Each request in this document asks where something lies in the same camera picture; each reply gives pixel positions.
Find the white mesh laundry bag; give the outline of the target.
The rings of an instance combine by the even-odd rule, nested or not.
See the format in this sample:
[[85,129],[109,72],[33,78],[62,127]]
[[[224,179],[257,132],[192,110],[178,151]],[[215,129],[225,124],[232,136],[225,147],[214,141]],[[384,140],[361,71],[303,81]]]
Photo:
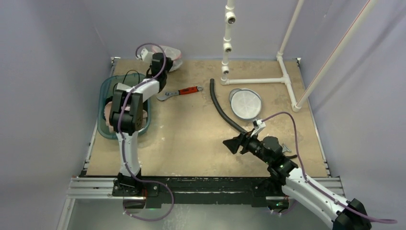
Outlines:
[[255,91],[247,88],[233,89],[229,93],[231,110],[241,120],[253,120],[262,110],[262,99]]

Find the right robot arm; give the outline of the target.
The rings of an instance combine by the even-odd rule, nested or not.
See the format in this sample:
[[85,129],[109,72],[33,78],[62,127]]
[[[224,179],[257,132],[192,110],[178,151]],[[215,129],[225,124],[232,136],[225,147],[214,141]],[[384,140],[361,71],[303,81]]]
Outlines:
[[371,221],[364,205],[357,199],[346,198],[325,188],[308,176],[291,159],[284,156],[276,137],[239,134],[223,141],[231,153],[252,153],[268,166],[271,180],[269,189],[275,195],[285,195],[298,201],[333,230],[370,230]]

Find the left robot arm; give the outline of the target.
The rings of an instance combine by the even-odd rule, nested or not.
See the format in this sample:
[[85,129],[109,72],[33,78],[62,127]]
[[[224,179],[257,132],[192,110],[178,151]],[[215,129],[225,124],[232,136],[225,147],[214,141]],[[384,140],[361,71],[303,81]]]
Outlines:
[[139,195],[143,189],[137,177],[141,170],[137,139],[142,128],[144,102],[163,90],[172,65],[173,61],[164,53],[154,53],[149,75],[133,87],[118,86],[113,93],[109,122],[117,135],[121,154],[116,186],[131,196]]

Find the pink lace bra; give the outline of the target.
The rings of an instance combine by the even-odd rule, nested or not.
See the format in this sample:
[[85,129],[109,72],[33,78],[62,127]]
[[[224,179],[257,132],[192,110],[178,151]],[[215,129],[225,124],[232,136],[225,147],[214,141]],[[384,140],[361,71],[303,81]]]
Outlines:
[[[113,126],[110,124],[110,121],[109,121],[111,108],[112,108],[112,102],[108,102],[104,107],[104,118],[105,118],[105,123],[106,123],[109,131],[114,132]],[[148,118],[147,111],[143,110],[142,129],[144,129],[147,126],[147,118]]]

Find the pink trimmed mesh laundry bag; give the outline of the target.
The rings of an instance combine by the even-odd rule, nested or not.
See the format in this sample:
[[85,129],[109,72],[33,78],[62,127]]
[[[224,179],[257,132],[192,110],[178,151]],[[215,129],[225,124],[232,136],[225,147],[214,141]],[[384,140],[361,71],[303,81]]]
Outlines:
[[166,57],[170,58],[173,61],[172,67],[169,72],[173,72],[179,69],[180,66],[183,64],[181,51],[170,46],[161,45],[160,47],[164,50]]

